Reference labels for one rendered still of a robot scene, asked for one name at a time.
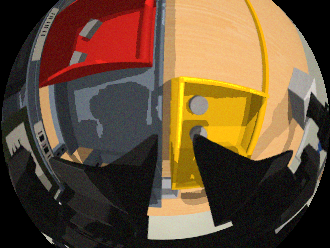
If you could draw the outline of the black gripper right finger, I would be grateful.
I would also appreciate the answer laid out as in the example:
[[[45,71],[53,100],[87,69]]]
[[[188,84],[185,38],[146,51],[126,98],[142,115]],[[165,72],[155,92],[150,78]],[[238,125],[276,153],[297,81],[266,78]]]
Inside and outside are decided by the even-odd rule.
[[[293,150],[252,160],[194,134],[193,150],[207,195],[214,226],[231,222],[263,182],[286,165]]]

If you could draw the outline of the yellow long thin bar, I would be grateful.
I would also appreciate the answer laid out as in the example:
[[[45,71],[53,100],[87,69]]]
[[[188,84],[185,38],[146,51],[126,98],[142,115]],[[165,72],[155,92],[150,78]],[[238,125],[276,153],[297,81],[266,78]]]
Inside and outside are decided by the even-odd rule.
[[[259,41],[260,41],[260,46],[261,46],[261,53],[262,53],[262,64],[263,64],[263,85],[262,85],[262,92],[267,93],[268,94],[268,88],[269,88],[269,64],[268,64],[268,54],[267,54],[267,48],[266,48],[266,43],[265,43],[265,38],[264,38],[264,34],[259,22],[259,19],[257,17],[257,14],[252,6],[252,4],[250,3],[249,0],[245,0],[251,14],[253,17],[253,20],[255,22],[256,25],[256,29],[258,32],[258,36],[259,36]]]

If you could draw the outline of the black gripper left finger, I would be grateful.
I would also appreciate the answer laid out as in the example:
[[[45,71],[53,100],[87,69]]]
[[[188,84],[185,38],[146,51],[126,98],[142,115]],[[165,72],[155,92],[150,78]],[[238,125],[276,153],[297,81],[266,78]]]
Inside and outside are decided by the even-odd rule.
[[[64,188],[114,206],[136,233],[144,233],[157,154],[158,135],[152,134],[103,167],[60,157],[51,157],[49,163]]]

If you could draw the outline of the red open bin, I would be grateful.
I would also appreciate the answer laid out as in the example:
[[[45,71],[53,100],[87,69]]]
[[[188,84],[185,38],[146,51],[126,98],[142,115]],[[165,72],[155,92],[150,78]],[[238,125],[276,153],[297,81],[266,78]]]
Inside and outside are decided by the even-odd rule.
[[[48,33],[39,88],[107,71],[153,67],[155,15],[156,0],[76,0],[56,16]],[[103,24],[88,39],[79,34],[91,18]],[[85,62],[69,66],[74,51],[88,55]]]

